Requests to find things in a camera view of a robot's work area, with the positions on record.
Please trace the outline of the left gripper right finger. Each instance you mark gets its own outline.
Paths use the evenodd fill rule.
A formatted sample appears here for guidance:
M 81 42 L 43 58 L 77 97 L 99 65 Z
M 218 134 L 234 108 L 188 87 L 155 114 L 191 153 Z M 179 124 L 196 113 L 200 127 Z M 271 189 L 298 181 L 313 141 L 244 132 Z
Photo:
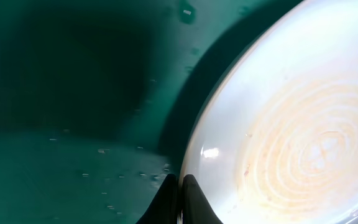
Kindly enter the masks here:
M 181 195 L 184 224 L 223 224 L 193 175 L 188 174 L 183 178 Z

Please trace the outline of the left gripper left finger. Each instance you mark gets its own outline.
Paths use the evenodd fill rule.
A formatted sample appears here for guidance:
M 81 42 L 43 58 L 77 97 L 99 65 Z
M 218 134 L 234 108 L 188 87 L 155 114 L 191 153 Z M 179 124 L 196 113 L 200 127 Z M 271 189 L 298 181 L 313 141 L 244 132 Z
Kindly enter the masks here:
M 168 174 L 137 224 L 176 224 L 178 179 Z

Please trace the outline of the white plate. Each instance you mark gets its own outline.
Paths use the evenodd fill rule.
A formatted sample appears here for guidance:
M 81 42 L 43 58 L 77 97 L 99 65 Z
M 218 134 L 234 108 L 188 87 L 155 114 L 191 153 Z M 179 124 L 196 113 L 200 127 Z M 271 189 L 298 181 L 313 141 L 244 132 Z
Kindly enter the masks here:
M 358 223 L 358 0 L 302 1 L 235 60 L 188 174 L 223 223 Z

